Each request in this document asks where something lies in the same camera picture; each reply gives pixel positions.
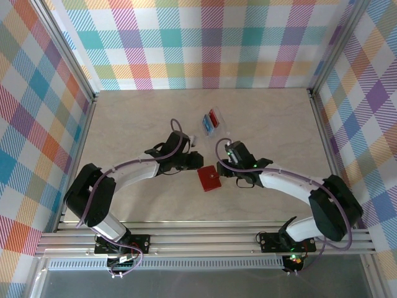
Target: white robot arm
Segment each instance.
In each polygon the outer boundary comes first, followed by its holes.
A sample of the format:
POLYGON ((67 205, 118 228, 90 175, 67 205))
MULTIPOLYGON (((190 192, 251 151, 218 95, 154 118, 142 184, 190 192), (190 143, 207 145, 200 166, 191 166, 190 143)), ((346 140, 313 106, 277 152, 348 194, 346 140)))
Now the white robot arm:
POLYGON ((157 144, 146 150, 136 160, 118 170, 104 171, 92 163, 84 166, 65 195, 65 204, 89 228, 102 237, 97 237, 97 246, 110 253, 126 253, 129 249, 114 245, 110 241, 130 245, 137 242, 129 229, 120 223, 110 212, 113 195, 121 188, 164 174, 172 169, 177 171, 199 169, 203 166, 203 156, 190 151, 190 138, 181 132, 173 131, 166 143, 157 144), (93 186, 97 185, 89 204, 93 186))
MULTIPOLYGON (((281 169, 275 164, 272 164, 271 168, 281 169)), ((318 188, 313 184, 303 183, 302 181, 278 173, 262 172, 259 175, 259 179, 261 180, 263 187, 282 191, 290 196, 296 197, 308 205, 310 205, 310 192, 315 191, 318 188)), ((311 179, 321 184, 323 183, 323 179, 319 177, 311 177, 311 179)), ((287 233, 295 242, 301 242, 304 239, 323 235, 316 226, 313 216, 290 224, 287 227, 287 233)))
POLYGON ((296 218, 293 217, 284 224, 277 236, 274 235, 274 243, 279 243, 282 250, 289 251, 301 246, 300 242, 304 240, 322 235, 338 242, 347 233, 341 212, 323 190, 324 188, 340 203, 350 225, 354 225, 363 214, 360 204, 338 176, 330 175, 325 179, 304 177, 301 174, 281 169, 271 160, 265 158, 256 160, 240 141, 225 145, 225 150, 229 158, 220 159, 217 163, 220 176, 236 177, 237 180, 246 180, 252 186, 285 192, 311 207, 313 216, 295 223, 292 223, 296 218))

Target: floor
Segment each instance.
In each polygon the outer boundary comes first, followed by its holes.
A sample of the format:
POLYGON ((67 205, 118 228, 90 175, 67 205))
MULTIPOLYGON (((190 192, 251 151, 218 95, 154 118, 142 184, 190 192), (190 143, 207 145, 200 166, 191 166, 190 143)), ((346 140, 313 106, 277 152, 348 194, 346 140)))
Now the floor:
MULTIPOLYGON (((196 135, 205 166, 214 165, 214 143, 200 123, 219 107, 233 140, 243 141, 259 159, 312 176, 330 174, 313 112, 304 89, 197 89, 102 91, 81 158, 109 168, 136 158, 171 131, 177 118, 196 135)), ((196 171, 158 176, 120 190, 111 212, 120 220, 281 220, 310 215, 301 201, 271 189, 238 189, 235 180, 204 192, 196 171)), ((74 220, 68 211, 65 220, 74 220)))

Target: metal rail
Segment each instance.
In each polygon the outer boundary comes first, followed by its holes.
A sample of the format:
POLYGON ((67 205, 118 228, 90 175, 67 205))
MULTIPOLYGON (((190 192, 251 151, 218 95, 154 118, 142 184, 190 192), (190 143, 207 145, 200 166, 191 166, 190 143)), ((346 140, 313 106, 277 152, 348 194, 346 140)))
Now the metal rail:
POLYGON ((43 25, 50 34, 51 40, 57 47, 68 68, 79 83, 82 91, 85 93, 86 97, 89 97, 93 100, 95 98, 96 92, 93 90, 91 84, 86 78, 86 75, 84 74, 80 64, 70 49, 68 42, 63 36, 61 29, 58 27, 58 24, 56 23, 47 4, 44 0, 31 0, 30 2, 32 3, 33 8, 36 10, 39 19, 43 22, 43 25))
MULTIPOLYGON (((94 232, 75 229, 77 222, 61 223, 57 233, 44 233, 36 256, 57 258, 98 257, 94 255, 94 232)), ((280 222, 126 222, 132 233, 150 234, 151 243, 146 257, 208 257, 208 256, 271 256, 285 253, 261 253, 255 236, 258 232, 277 232, 280 222)), ((344 246, 345 237, 336 245, 344 246)), ((317 242, 318 254, 322 243, 317 242)), ((353 230, 353 244, 341 252, 326 247, 325 255, 372 254, 375 248, 365 229, 353 230)))
MULTIPOLYGON (((324 126, 325 121, 321 116, 318 105, 318 101, 321 100, 321 98, 317 94, 313 94, 313 90, 308 90, 308 95, 331 172, 332 174, 341 176, 341 171, 337 166, 336 156, 332 149, 329 135, 324 126)), ((378 256, 376 254, 362 254, 360 257, 372 295, 376 298, 392 297, 386 277, 380 268, 378 256)))
POLYGON ((349 39, 351 38, 354 29, 356 28, 359 20, 361 19, 364 12, 367 10, 368 5, 370 4, 371 0, 358 0, 355 2, 355 6, 352 10, 352 13, 349 17, 349 20, 346 22, 345 26, 342 28, 341 37, 336 42, 334 48, 332 49, 331 54, 329 55, 328 60, 325 62, 324 66, 322 67, 320 74, 314 82, 313 85, 313 92, 317 94, 325 81, 328 79, 329 74, 331 73, 332 69, 334 68, 336 62, 338 61, 341 53, 345 49, 349 39))
MULTIPOLYGON (((88 136, 88 130, 89 130, 89 127, 91 126, 92 117, 94 116, 96 104, 97 104, 96 101, 93 101, 92 103, 89 104, 89 107, 87 110, 86 123, 84 124, 83 132, 81 134, 81 139, 79 142, 79 146, 77 148, 76 156, 74 157, 73 166, 70 170, 68 182, 66 183, 65 191, 67 189, 69 189, 70 185, 72 185, 72 183, 77 175, 77 170, 79 168, 81 156, 83 155, 84 146, 86 144, 86 140, 87 140, 87 136, 88 136)), ((58 230, 58 225, 60 223, 61 217, 65 215, 65 212, 66 212, 66 205, 62 201, 62 202, 60 202, 58 210, 56 211, 55 220, 54 220, 54 223, 52 226, 52 232, 55 233, 58 230)))

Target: purple cable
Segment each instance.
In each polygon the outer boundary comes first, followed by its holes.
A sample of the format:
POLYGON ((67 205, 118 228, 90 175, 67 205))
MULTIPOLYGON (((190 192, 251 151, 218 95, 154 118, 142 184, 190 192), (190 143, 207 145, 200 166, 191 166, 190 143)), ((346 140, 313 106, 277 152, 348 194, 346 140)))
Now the purple cable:
POLYGON ((324 240, 322 240, 322 241, 323 241, 323 247, 321 247, 320 252, 318 253, 317 257, 308 266, 306 266, 305 268, 302 268, 301 271, 307 270, 308 268, 311 268, 314 264, 316 264, 318 262, 318 260, 320 260, 320 257, 324 253, 325 246, 329 244, 329 243, 327 243, 327 238, 326 237, 324 237, 324 240))
MULTIPOLYGON (((172 128, 172 131, 175 131, 174 126, 173 126, 173 124, 172 124, 173 122, 175 122, 175 123, 178 125, 179 131, 182 132, 182 126, 181 126, 181 124, 179 123, 178 120, 176 120, 176 119, 174 119, 174 118, 171 119, 171 128, 172 128)), ((176 153, 176 151, 178 151, 179 147, 180 147, 181 144, 182 144, 182 139, 183 139, 183 137, 181 136, 180 139, 179 139, 178 146, 176 146, 176 148, 174 149, 174 151, 172 151, 171 153, 169 153, 169 154, 167 154, 167 155, 164 155, 164 156, 161 156, 161 157, 157 157, 157 158, 147 158, 147 159, 145 159, 145 160, 130 160, 130 161, 126 161, 126 162, 120 163, 119 165, 115 166, 114 168, 108 169, 106 172, 104 172, 104 173, 102 174, 102 176, 99 177, 99 179, 97 180, 97 182, 95 182, 94 186, 92 187, 92 191, 91 191, 91 193, 90 193, 90 195, 89 195, 89 197, 88 197, 88 201, 87 201, 87 204, 86 204, 86 208, 84 209, 83 215, 81 216, 80 221, 78 222, 76 228, 79 228, 79 227, 84 223, 84 220, 86 219, 87 214, 88 214, 88 212, 89 212, 89 208, 90 208, 90 206, 91 206, 92 200, 93 200, 93 198, 94 198, 94 194, 95 194, 95 192, 96 192, 96 190, 97 190, 97 188, 98 188, 98 185, 99 185, 99 183, 100 183, 107 175, 109 175, 110 173, 112 173, 114 170, 118 170, 118 169, 120 169, 120 168, 123 168, 124 166, 132 165, 132 164, 134 164, 134 163, 142 163, 142 162, 156 161, 156 160, 165 160, 166 158, 169 158, 169 157, 171 157, 172 155, 174 155, 174 154, 176 153)))
MULTIPOLYGON (((132 246, 132 245, 117 243, 116 241, 113 241, 112 239, 109 239, 109 238, 107 238, 107 237, 105 237, 105 236, 103 236, 103 235, 101 235, 101 237, 102 237, 103 239, 105 239, 106 241, 110 242, 111 244, 114 244, 114 245, 117 245, 117 246, 121 246, 121 247, 131 248, 132 250, 136 250, 137 252, 139 252, 139 254, 140 254, 140 256, 141 256, 141 257, 139 258, 139 261, 138 261, 131 269, 129 269, 129 270, 123 272, 123 273, 120 273, 120 277, 122 277, 122 276, 124 276, 124 275, 130 273, 131 271, 133 271, 136 267, 138 267, 138 266, 142 263, 142 261, 143 261, 143 251, 142 251, 140 248, 138 248, 138 247, 136 247, 136 246, 132 246)), ((112 267, 110 267, 110 273, 111 273, 113 276, 115 275, 115 273, 113 272, 114 266, 116 266, 116 264, 114 264, 114 265, 112 265, 112 267)))
POLYGON ((332 201, 335 203, 336 207, 338 208, 339 212, 342 215, 343 221, 344 221, 344 223, 346 225, 346 229, 347 229, 347 234, 349 236, 349 240, 347 241, 347 245, 345 247, 338 247, 338 246, 335 246, 335 245, 333 245, 331 243, 328 243, 326 241, 326 238, 324 238, 324 240, 319 240, 319 241, 323 242, 323 247, 322 247, 321 251, 319 252, 317 260, 324 253, 326 245, 329 245, 330 247, 332 247, 332 248, 334 248, 336 250, 339 250, 339 251, 346 251, 346 250, 348 250, 350 248, 350 246, 352 245, 352 242, 353 242, 353 235, 352 235, 352 227, 350 226, 349 219, 347 218, 346 213, 344 212, 343 207, 341 206, 341 203, 339 203, 337 201, 335 196, 326 187, 324 187, 322 184, 320 184, 320 183, 318 183, 316 181, 311 180, 310 178, 304 177, 302 175, 299 175, 299 174, 296 174, 296 173, 293 173, 293 172, 285 171, 285 170, 282 170, 282 169, 272 169, 272 168, 236 169, 236 168, 232 168, 232 167, 228 166, 227 164, 225 164, 222 161, 222 159, 220 158, 220 156, 219 156, 218 147, 219 147, 220 142, 222 142, 222 141, 228 141, 228 142, 232 142, 232 141, 231 141, 230 138, 221 138, 219 141, 217 141, 217 143, 215 145, 216 157, 218 158, 219 163, 222 166, 224 166, 226 169, 230 169, 232 171, 240 172, 240 173, 251 173, 251 172, 256 172, 256 171, 263 171, 263 172, 268 172, 268 173, 280 173, 280 174, 282 173, 282 174, 284 174, 286 176, 293 177, 295 179, 299 179, 299 180, 304 181, 306 183, 314 184, 315 186, 321 188, 332 199, 332 201))

